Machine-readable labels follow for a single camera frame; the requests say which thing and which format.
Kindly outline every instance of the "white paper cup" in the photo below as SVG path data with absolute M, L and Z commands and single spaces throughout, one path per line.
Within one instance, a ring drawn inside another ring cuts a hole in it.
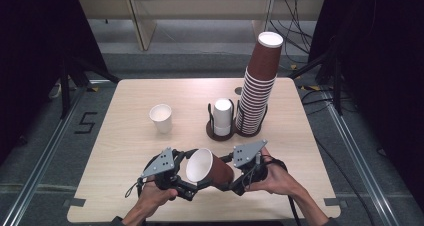
M 234 180 L 234 171 L 231 167 L 206 148 L 198 149 L 190 157 L 186 175 L 188 180 L 194 183 L 211 179 L 215 187 L 230 184 Z
M 158 104 L 149 113 L 150 119 L 155 123 L 160 133 L 166 134 L 172 129 L 172 110 L 169 105 Z
M 231 132 L 231 125 L 227 126 L 225 128 L 220 128 L 220 127 L 214 126 L 213 132 L 214 132 L 214 134 L 216 134 L 218 136 L 227 136 Z
M 230 100 L 221 98 L 215 102 L 213 108 L 213 122 L 214 127 L 227 128 L 231 125 L 233 119 L 232 115 L 232 104 Z

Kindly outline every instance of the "gray floor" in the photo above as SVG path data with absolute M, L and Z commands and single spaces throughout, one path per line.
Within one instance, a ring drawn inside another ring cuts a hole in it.
M 129 21 L 112 20 L 105 24 L 103 20 L 90 20 L 90 24 L 109 71 L 121 78 L 243 77 L 255 44 L 249 21 L 159 21 L 148 51 L 139 50 L 133 25 Z M 302 22 L 302 29 L 312 35 L 314 25 L 314 22 Z M 289 36 L 305 46 L 296 35 Z M 294 61 L 306 60 L 307 54 L 288 45 L 287 49 L 282 51 L 278 76 L 290 74 L 293 65 L 303 65 Z M 313 78 L 317 70 L 314 69 L 296 79 L 296 85 L 315 85 Z M 89 77 L 100 79 L 94 74 Z M 101 86 L 98 91 L 87 91 L 83 94 L 49 167 L 20 219 L 20 225 L 73 225 L 66 219 L 66 202 L 74 196 L 114 89 L 113 86 Z M 299 89 L 299 96 L 303 97 L 309 92 Z M 424 225 L 423 213 L 396 169 L 387 158 L 377 153 L 380 145 L 361 117 L 361 112 L 350 100 L 348 86 L 344 87 L 343 97 L 346 98 L 342 101 L 343 119 L 389 201 L 399 225 Z M 304 102 L 320 99 L 321 93 L 312 93 Z M 60 107 L 60 98 L 53 98 L 51 102 L 46 103 L 37 120 L 25 134 L 28 143 L 15 147 L 1 165 L 2 220 L 48 144 L 59 122 Z M 331 106 L 326 102 L 319 102 L 306 104 L 304 109 L 314 135 L 323 145 L 323 148 L 320 148 L 321 155 L 336 196 L 342 203 L 342 213 L 337 221 L 341 225 L 371 225 L 365 210 L 368 208 L 375 225 L 384 225 L 381 213 L 377 211 L 371 194 L 367 191 L 335 126 L 329 107 Z M 76 131 L 88 129 L 86 125 L 79 124 L 86 112 L 96 113 L 87 116 L 87 120 L 95 123 L 93 130 L 89 134 L 76 134 Z M 347 175 L 351 184 L 337 166 Z M 273 225 L 269 222 L 243 222 L 243 225 L 246 224 Z M 285 220 L 284 225 L 295 223 L 293 220 Z

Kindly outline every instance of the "stack of paper cups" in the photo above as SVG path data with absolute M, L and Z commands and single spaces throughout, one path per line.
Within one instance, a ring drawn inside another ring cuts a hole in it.
M 252 53 L 244 76 L 244 86 L 238 106 L 236 127 L 246 135 L 260 128 L 280 62 L 283 38 L 273 32 L 263 32 Z

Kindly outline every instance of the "black strap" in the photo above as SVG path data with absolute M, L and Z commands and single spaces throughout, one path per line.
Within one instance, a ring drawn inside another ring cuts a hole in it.
M 277 164 L 278 166 L 282 167 L 284 170 L 288 172 L 286 164 L 283 161 L 276 158 L 271 158 L 271 161 L 265 162 L 265 165 L 272 164 L 272 163 Z M 297 215 L 296 207 L 294 205 L 294 200 L 289 195 L 287 195 L 287 197 L 289 198 L 290 208 L 293 212 L 294 220 L 296 221 L 296 224 L 300 226 L 301 223 L 300 223 L 299 216 Z

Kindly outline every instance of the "sleeve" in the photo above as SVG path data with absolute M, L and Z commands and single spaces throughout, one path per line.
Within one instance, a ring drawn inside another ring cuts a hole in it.
M 112 222 L 110 222 L 110 226 L 125 226 L 122 222 L 122 218 L 121 217 L 118 217 L 118 216 L 116 216 L 113 220 L 112 220 Z
M 336 220 L 334 220 L 333 218 L 329 218 L 330 220 L 324 224 L 324 226 L 340 226 Z

